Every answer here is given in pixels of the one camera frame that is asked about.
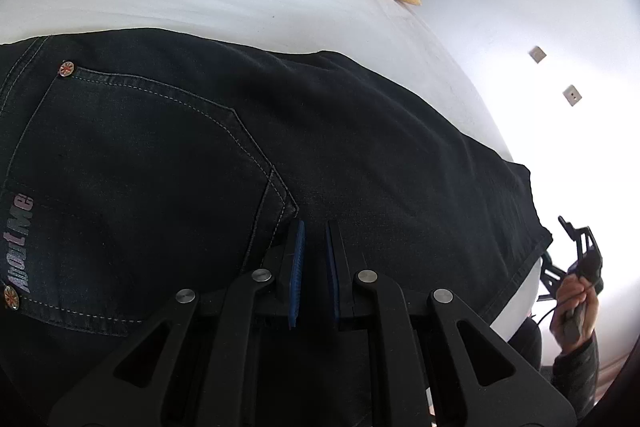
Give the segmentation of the operator right hand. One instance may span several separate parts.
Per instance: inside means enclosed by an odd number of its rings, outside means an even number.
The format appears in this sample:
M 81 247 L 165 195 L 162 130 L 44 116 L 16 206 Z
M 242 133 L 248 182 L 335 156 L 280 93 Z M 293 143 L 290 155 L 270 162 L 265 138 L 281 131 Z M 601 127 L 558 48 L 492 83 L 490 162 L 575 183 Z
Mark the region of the operator right hand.
M 576 274 L 565 277 L 556 293 L 556 306 L 550 331 L 562 355 L 582 347 L 591 339 L 599 312 L 599 299 L 593 285 Z

